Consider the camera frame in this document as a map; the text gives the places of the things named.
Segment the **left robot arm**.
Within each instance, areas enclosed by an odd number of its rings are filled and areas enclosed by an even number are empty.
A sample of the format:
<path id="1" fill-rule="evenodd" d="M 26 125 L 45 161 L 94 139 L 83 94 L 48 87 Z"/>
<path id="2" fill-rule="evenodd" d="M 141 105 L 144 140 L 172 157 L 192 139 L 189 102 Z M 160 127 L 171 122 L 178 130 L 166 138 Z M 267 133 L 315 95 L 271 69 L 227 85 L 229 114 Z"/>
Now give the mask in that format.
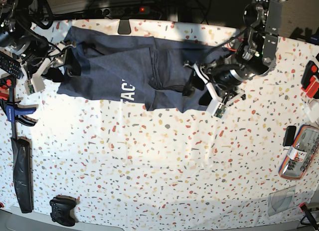
<path id="1" fill-rule="evenodd" d="M 183 96 L 205 90 L 199 103 L 217 118 L 222 118 L 235 101 L 245 100 L 239 85 L 255 76 L 266 76 L 276 67 L 284 1 L 288 0 L 252 0 L 244 10 L 245 28 L 238 35 L 211 48 L 200 61 L 186 61 L 184 65 L 192 74 Z"/>

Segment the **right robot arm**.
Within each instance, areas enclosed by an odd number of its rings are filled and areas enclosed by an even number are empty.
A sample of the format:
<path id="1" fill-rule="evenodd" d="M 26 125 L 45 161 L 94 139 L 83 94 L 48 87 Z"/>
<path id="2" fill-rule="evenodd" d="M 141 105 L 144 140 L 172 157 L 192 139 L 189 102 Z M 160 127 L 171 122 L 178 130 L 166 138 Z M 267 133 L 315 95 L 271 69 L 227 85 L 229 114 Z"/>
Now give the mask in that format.
<path id="1" fill-rule="evenodd" d="M 31 28 L 48 30 L 53 18 L 47 0 L 0 0 L 0 46 L 13 55 L 1 53 L 0 67 L 16 79 L 25 78 L 28 94 L 44 90 L 44 79 L 61 83 L 66 76 L 81 75 L 74 42 L 54 44 Z"/>

